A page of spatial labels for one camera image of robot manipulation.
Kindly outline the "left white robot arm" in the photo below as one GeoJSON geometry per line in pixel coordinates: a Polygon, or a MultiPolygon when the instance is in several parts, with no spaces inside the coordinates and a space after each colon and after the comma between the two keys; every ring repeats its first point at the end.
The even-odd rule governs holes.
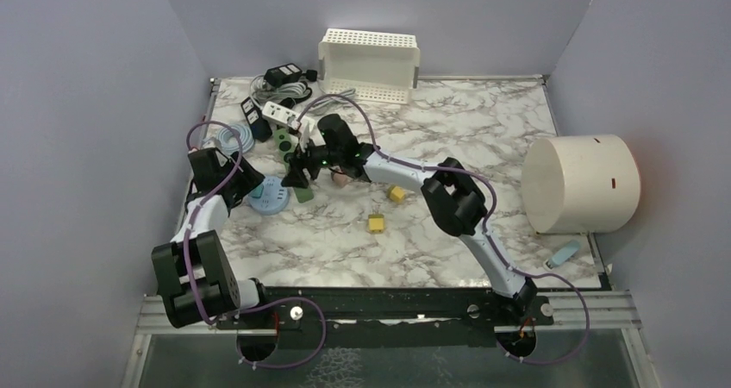
{"type": "Polygon", "coordinates": [[[250,328],[267,324],[271,305],[256,278],[239,280],[225,254],[220,234],[232,209],[260,187],[265,177],[240,153],[226,155],[216,147],[188,155],[193,179],[179,231],[156,246],[151,259],[170,324],[180,329],[213,323],[238,310],[250,328]]]}

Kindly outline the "teal plug adapter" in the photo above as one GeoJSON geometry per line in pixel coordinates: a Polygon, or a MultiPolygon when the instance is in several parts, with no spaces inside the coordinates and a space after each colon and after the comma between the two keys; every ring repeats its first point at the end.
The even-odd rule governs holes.
{"type": "Polygon", "coordinates": [[[248,197],[251,199],[259,199],[262,197],[264,192],[264,184],[260,184],[255,187],[249,194],[248,197]]]}

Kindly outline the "pink adapter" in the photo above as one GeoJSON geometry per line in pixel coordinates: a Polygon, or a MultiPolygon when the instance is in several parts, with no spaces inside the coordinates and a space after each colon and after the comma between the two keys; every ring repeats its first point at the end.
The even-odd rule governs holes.
{"type": "Polygon", "coordinates": [[[340,172],[332,172],[331,179],[338,188],[344,188],[346,185],[352,182],[352,179],[350,177],[340,172]]]}

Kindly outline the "yellow plug adapter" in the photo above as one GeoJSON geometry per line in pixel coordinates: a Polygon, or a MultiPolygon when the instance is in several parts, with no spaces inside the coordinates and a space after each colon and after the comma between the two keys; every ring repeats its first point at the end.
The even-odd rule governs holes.
{"type": "Polygon", "coordinates": [[[387,197],[394,203],[401,203],[406,198],[406,190],[397,185],[392,185],[387,190],[387,197]]]}
{"type": "Polygon", "coordinates": [[[367,228],[371,234],[381,234],[385,230],[385,218],[383,214],[372,213],[367,219],[367,228]]]}

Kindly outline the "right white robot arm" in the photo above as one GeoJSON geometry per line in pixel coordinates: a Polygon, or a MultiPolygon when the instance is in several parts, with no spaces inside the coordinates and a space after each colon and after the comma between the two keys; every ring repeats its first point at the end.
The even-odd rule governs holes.
{"type": "Polygon", "coordinates": [[[492,234],[487,219],[493,209],[486,206],[475,174],[455,158],[427,163],[389,155],[373,142],[359,141],[337,114],[323,117],[317,128],[323,144],[304,140],[285,155],[289,170],[284,186],[306,188],[321,169],[333,167],[355,180],[421,194],[435,225],[462,241],[483,268],[498,298],[499,317],[517,325],[531,315],[536,285],[518,271],[502,242],[492,234]]]}

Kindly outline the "white power strip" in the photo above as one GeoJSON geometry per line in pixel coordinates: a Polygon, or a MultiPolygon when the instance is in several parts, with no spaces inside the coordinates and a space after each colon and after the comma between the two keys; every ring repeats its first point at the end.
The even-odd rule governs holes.
{"type": "Polygon", "coordinates": [[[297,120],[300,121],[303,117],[305,117],[300,117],[298,112],[271,101],[265,103],[262,109],[262,115],[269,123],[276,124],[277,126],[287,130],[287,122],[290,118],[296,117],[297,120]]]}

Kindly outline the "green power strip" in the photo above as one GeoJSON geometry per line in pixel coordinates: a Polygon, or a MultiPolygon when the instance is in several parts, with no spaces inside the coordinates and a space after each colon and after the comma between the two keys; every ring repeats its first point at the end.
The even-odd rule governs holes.
{"type": "MultiPolygon", "coordinates": [[[[273,132],[273,140],[275,141],[280,158],[284,163],[285,170],[289,171],[290,165],[288,159],[296,150],[297,137],[291,135],[285,128],[278,128],[273,132]]],[[[292,191],[299,203],[307,203],[315,198],[315,193],[310,188],[293,187],[292,191]]]]}

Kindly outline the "black power strip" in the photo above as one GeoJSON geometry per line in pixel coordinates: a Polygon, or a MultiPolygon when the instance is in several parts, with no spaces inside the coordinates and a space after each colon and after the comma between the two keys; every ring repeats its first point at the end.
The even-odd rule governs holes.
{"type": "Polygon", "coordinates": [[[266,142],[272,138],[270,123],[263,117],[262,110],[252,98],[245,98],[240,104],[246,123],[250,128],[253,138],[259,142],[266,142]]]}
{"type": "Polygon", "coordinates": [[[279,88],[285,84],[297,83],[302,76],[303,70],[289,63],[268,69],[263,79],[272,88],[279,88]]]}

